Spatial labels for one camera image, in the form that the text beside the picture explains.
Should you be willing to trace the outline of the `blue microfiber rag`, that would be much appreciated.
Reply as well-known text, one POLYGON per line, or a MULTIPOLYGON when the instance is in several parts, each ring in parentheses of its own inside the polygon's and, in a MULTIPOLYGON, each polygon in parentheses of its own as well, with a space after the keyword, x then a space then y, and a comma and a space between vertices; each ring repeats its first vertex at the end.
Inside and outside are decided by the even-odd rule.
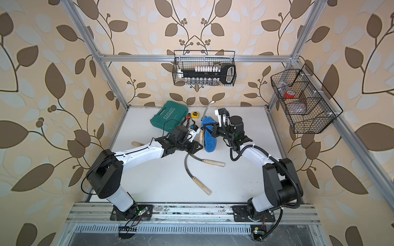
POLYGON ((205 150, 208 153, 211 153, 216 149, 217 140, 211 135, 214 124, 216 124, 216 121, 210 116, 205 116, 202 120, 205 150))

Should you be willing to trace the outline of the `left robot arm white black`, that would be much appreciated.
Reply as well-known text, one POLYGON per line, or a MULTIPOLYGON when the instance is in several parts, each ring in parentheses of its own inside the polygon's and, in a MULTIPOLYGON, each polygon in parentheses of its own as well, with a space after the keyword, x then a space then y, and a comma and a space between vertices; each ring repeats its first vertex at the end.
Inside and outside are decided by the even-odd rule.
POLYGON ((147 161, 166 157, 176 151, 197 153, 203 148, 194 140, 200 131, 197 125, 189 128, 179 125, 171 133, 153 138, 149 144, 131 150, 112 152, 106 149, 99 154, 86 179, 100 199, 106 199, 119 211, 127 212, 134 206, 135 201, 121 187, 123 174, 147 161))

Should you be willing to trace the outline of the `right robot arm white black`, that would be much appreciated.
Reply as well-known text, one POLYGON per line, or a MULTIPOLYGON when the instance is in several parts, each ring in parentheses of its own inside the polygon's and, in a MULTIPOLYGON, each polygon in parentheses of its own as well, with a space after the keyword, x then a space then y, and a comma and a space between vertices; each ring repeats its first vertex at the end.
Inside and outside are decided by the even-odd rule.
POLYGON ((250 217, 276 209, 300 207, 303 189, 293 162, 288 158, 277 158, 254 144, 245 135, 241 117, 220 114, 218 122, 212 125, 211 136, 227 140, 233 162, 244 157, 262 170, 264 192, 248 200, 250 217))

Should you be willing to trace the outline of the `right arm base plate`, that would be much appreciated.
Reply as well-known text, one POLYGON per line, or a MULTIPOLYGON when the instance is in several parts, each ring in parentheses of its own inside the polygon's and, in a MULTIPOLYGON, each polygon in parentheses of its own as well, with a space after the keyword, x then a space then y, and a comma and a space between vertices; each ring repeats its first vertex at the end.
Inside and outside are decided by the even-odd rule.
POLYGON ((276 218, 268 210, 256 212, 249 205, 232 206, 235 222, 275 222, 276 218))

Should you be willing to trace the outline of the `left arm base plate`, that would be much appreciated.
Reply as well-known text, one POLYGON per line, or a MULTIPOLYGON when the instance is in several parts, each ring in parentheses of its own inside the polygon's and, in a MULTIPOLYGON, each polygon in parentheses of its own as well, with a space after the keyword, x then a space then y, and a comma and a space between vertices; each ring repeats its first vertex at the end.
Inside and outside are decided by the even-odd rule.
POLYGON ((113 205, 113 210, 110 215, 110 220, 129 221, 134 219, 138 220, 139 218, 143 218, 144 220, 150 220, 150 218, 152 217, 152 212, 151 212, 152 209, 153 209, 153 205, 133 204, 125 212, 122 212, 115 205, 113 205))

